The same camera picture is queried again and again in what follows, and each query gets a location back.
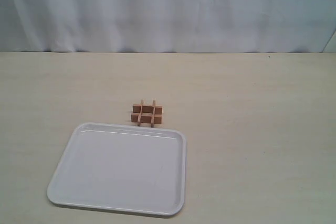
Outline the notched wooden piece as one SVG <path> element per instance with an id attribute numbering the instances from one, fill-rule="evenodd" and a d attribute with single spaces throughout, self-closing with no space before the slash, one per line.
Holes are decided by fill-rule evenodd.
<path id="1" fill-rule="evenodd" d="M 137 126 L 141 126 L 141 116 L 142 116 L 142 110 L 143 110 L 143 103 L 144 101 L 141 100 L 139 109 L 138 109 L 138 119 L 137 119 Z"/>
<path id="2" fill-rule="evenodd" d="M 153 114 L 153 106 L 152 105 L 143 105 L 142 106 L 142 113 L 151 113 Z M 141 111 L 141 105 L 140 104 L 134 104 L 133 105 L 133 113 L 140 113 Z M 155 114 L 162 114 L 163 108 L 161 106 L 155 106 Z"/>
<path id="3" fill-rule="evenodd" d="M 141 124 L 151 124 L 151 115 L 150 113 L 143 113 L 141 116 Z M 137 124 L 138 113 L 131 113 L 131 122 Z M 154 125 L 162 124 L 162 115 L 155 114 Z"/>
<path id="4" fill-rule="evenodd" d="M 155 118 L 155 100 L 152 102 L 152 115 L 151 115 L 151 127 L 154 127 L 154 118 Z"/>

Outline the white plastic tray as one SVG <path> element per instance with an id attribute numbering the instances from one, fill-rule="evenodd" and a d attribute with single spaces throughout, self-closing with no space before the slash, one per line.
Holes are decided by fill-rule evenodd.
<path id="1" fill-rule="evenodd" d="M 186 138 L 176 130 L 84 123 L 47 187 L 57 206 L 170 217 L 184 205 Z"/>

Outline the white backdrop curtain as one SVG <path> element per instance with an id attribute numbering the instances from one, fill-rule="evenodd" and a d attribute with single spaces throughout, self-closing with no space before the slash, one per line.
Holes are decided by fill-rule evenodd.
<path id="1" fill-rule="evenodd" d="M 335 52 L 335 0 L 1 0 L 1 50 Z"/>

